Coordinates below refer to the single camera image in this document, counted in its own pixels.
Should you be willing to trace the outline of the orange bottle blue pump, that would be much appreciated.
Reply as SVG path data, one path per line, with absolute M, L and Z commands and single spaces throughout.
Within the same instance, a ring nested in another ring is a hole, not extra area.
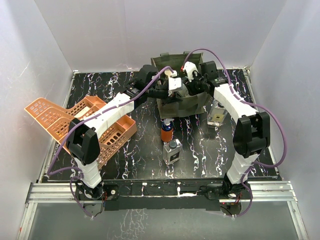
M 161 125 L 161 140 L 164 143 L 168 143 L 173 139 L 173 118 L 166 118 Z

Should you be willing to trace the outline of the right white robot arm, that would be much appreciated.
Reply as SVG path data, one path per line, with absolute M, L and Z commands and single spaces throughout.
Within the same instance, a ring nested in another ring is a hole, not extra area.
M 220 196 L 233 199 L 247 187 L 250 168 L 260 153 L 270 146 L 270 116 L 245 102 L 234 91 L 233 85 L 218 75 L 214 61 L 204 62 L 199 66 L 187 61 L 181 71 L 186 75 L 183 82 L 190 95 L 211 95 L 225 108 L 236 124 L 232 140 L 234 158 L 222 185 L 215 191 Z

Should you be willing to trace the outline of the white rectangular lotion bottle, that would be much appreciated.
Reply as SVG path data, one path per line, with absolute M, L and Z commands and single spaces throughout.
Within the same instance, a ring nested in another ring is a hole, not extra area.
M 177 91 L 177 96 L 179 96 L 180 98 L 186 98 L 186 97 L 190 96 L 189 95 L 189 90 L 184 84 L 182 85 L 182 89 Z

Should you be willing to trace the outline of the clear square bottle black cap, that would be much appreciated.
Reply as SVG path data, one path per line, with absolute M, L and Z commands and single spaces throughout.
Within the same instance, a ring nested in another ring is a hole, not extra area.
M 209 127 L 220 127 L 228 112 L 226 108 L 217 100 L 214 100 L 207 116 L 207 125 Z

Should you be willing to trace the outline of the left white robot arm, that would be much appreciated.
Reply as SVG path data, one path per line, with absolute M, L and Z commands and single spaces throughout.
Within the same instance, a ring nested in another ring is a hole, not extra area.
M 170 66 L 158 71 L 153 65 L 144 65 L 135 78 L 104 107 L 83 120 L 74 118 L 70 122 L 65 146 L 80 170 L 76 183 L 82 183 L 81 192 L 91 199 L 99 199 L 104 189 L 97 162 L 101 153 L 100 137 L 117 120 L 149 98 L 148 94 L 163 73 L 177 76 L 177 72 Z

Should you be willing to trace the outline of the beige brown lotion bottle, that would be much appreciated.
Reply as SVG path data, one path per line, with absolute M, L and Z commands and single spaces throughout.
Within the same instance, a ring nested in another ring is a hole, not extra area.
M 166 69 L 164 71 L 165 79 L 169 80 L 170 78 L 175 78 L 177 76 L 177 72 L 175 70 L 171 71 L 170 69 Z

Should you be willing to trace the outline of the olive green canvas bag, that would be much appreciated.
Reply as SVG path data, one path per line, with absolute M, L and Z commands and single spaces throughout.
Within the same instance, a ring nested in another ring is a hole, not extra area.
M 168 52 L 160 54 L 160 56 L 152 57 L 151 64 L 161 70 L 165 66 L 170 66 L 177 71 L 180 78 L 185 74 L 181 72 L 181 66 L 189 54 L 185 51 L 181 54 L 170 54 Z M 181 98 L 180 101 L 166 103 L 164 99 L 157 99 L 157 108 L 161 119 L 184 118 L 192 115 L 204 113 L 204 106 L 210 101 L 211 96 L 206 93 Z

